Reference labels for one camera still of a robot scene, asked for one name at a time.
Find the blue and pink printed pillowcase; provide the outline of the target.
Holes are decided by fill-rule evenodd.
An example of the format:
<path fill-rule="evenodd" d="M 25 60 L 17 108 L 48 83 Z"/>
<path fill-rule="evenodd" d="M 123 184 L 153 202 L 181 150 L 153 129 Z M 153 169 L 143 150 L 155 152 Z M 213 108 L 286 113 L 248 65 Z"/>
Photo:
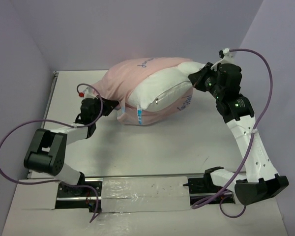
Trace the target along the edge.
<path fill-rule="evenodd" d="M 130 59 L 111 67 L 101 80 L 93 84 L 95 92 L 104 99 L 119 102 L 117 120 L 124 125 L 139 125 L 137 108 L 127 104 L 127 99 L 137 85 L 153 73 L 174 67 L 183 62 L 193 61 L 186 58 L 143 58 Z M 142 111 L 143 125 L 151 125 L 166 117 L 187 108 L 191 100 L 185 105 L 174 105 L 159 112 Z"/>

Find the white pillow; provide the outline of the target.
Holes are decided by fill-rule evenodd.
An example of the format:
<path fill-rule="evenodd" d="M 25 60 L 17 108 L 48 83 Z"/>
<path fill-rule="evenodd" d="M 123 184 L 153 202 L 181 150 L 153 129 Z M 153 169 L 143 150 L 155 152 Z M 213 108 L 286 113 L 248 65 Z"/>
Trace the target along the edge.
<path fill-rule="evenodd" d="M 159 112 L 174 105 L 187 104 L 193 89 L 188 76 L 200 71 L 205 65 L 195 61 L 157 71 L 135 87 L 127 104 L 148 112 Z"/>

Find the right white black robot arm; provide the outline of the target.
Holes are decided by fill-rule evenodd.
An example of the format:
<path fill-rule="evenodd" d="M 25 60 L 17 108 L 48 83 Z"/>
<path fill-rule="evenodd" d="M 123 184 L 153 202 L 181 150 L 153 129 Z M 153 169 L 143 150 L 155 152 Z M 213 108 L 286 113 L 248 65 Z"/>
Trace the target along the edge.
<path fill-rule="evenodd" d="M 240 93 L 241 68 L 237 65 L 208 62 L 200 71 L 188 76 L 196 90 L 209 92 L 216 108 L 230 129 L 242 156 L 235 173 L 223 167 L 205 171 L 204 187 L 208 192 L 218 188 L 235 194 L 248 206 L 277 196 L 289 186 L 286 176 L 279 175 L 273 166 L 257 130 L 260 121 L 255 117 L 247 97 Z"/>

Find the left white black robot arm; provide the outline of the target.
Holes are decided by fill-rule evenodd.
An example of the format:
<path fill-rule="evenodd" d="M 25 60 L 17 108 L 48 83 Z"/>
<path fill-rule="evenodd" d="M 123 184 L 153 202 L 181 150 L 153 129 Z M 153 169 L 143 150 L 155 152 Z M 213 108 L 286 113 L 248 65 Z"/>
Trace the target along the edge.
<path fill-rule="evenodd" d="M 118 105 L 118 101 L 104 98 L 85 98 L 72 125 L 54 130 L 37 129 L 25 155 L 24 167 L 68 184 L 75 196 L 83 195 L 87 188 L 85 175 L 65 164 L 66 147 L 90 138 L 97 120 L 108 116 Z"/>

